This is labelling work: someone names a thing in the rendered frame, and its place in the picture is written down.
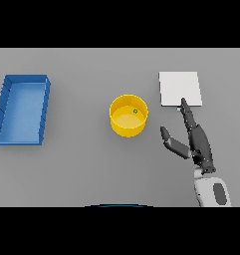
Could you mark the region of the yellow bowl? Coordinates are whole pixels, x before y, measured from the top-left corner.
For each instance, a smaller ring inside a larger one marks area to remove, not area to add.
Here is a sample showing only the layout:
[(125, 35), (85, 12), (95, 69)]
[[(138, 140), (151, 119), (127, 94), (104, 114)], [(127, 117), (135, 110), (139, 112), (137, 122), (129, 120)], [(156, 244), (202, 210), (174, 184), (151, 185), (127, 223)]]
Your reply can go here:
[(145, 101), (136, 95), (118, 96), (110, 105), (110, 124), (113, 131), (122, 137), (140, 134), (149, 114)]

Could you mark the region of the pale square scale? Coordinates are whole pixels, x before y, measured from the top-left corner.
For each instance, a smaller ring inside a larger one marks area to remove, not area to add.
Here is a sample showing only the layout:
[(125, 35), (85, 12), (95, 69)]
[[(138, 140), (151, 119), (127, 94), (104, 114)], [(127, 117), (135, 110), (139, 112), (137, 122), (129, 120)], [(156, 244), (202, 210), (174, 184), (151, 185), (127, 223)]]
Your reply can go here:
[(163, 107), (178, 107), (185, 98), (191, 107), (201, 107), (201, 92), (196, 72), (159, 72), (160, 101)]

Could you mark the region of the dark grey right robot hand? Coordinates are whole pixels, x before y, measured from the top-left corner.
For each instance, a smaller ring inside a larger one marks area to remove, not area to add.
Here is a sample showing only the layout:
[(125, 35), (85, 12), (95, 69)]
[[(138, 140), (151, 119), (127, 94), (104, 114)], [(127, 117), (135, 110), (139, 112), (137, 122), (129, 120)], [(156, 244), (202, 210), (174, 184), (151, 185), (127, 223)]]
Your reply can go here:
[(213, 173), (216, 168), (213, 164), (211, 146), (201, 125), (195, 120), (190, 106), (185, 98), (181, 99), (180, 111), (188, 134), (189, 145), (172, 137), (166, 127), (161, 127), (161, 137), (164, 146), (178, 156), (193, 160), (201, 168), (201, 173)]

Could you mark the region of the blue tray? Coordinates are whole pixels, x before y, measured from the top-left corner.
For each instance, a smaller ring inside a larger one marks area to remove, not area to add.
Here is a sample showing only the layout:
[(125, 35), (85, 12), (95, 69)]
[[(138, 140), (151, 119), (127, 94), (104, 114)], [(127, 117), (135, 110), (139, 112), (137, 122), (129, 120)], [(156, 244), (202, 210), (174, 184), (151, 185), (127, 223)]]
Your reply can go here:
[(47, 75), (5, 75), (0, 90), (0, 145), (41, 145), (51, 82)]

